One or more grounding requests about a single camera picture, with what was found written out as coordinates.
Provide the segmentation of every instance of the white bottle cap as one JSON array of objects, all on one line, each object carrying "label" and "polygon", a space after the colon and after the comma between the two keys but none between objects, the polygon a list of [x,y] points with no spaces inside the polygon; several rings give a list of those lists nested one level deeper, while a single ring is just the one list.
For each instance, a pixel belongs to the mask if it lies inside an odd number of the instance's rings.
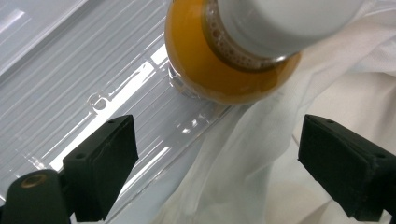
[{"label": "white bottle cap", "polygon": [[218,0],[229,36],[260,56],[291,55],[346,25],[363,0]]}]

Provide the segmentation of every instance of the white fabric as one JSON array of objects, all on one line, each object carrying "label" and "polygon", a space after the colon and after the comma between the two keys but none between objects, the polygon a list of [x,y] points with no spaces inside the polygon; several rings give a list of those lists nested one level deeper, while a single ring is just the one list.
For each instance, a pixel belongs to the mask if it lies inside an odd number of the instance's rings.
[{"label": "white fabric", "polygon": [[396,1],[366,1],[348,27],[303,52],[282,88],[252,107],[235,107],[206,134],[152,223],[355,223],[299,165],[296,148],[269,174],[319,95],[312,112],[394,149],[395,71]]}]

